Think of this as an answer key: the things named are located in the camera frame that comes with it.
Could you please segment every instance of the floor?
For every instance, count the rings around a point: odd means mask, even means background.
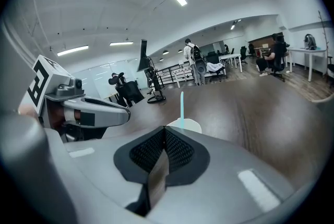
[[[234,67],[230,67],[229,64],[226,64],[226,74],[228,78],[222,78],[222,82],[226,81],[235,81],[242,80],[246,78],[254,78],[259,76],[259,72],[256,68],[256,58],[247,58],[247,64],[242,64],[242,73],[240,73],[239,66],[236,69]],[[321,74],[313,72],[312,73],[312,81],[308,82],[308,70],[304,70],[303,67],[298,65],[293,67],[293,73],[287,74],[289,68],[284,69],[284,78],[285,83],[294,88],[300,95],[302,95],[307,100],[321,100],[328,96],[330,96],[334,92],[334,88],[329,88],[329,83],[326,83],[326,79],[322,77]],[[206,84],[219,84],[219,80],[217,78],[213,78],[212,82],[210,82],[211,77],[206,78]],[[195,86],[193,80],[187,82],[180,82],[180,86],[182,87],[190,87]],[[177,84],[168,84],[165,86],[167,89],[177,88]]]

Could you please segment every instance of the person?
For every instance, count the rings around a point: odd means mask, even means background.
[[[282,65],[282,58],[288,56],[287,44],[283,42],[283,36],[273,34],[272,39],[274,44],[270,50],[269,56],[263,56],[263,58],[256,60],[256,67],[260,72],[260,76],[267,76],[266,68],[280,67]]]
[[[118,76],[118,74],[116,74],[116,73],[112,73],[111,74],[111,76],[113,78],[118,77],[118,80],[117,80],[117,83],[116,83],[116,87],[115,87],[116,90],[117,90],[117,88],[121,87],[122,85],[124,85],[126,83],[126,80],[125,80],[125,77],[124,77],[124,73],[120,73],[120,75],[121,76]],[[126,100],[127,105],[129,107],[132,107],[132,102],[128,98],[123,97],[120,93],[118,93],[118,95],[120,96],[121,99],[124,98]]]
[[[194,48],[195,44],[192,44],[191,40],[187,38],[185,40],[186,46],[183,49],[184,57],[189,60],[189,65],[193,70],[194,80],[197,85],[205,85],[205,77],[203,74],[200,74],[197,70],[195,59],[192,56],[192,49]]]

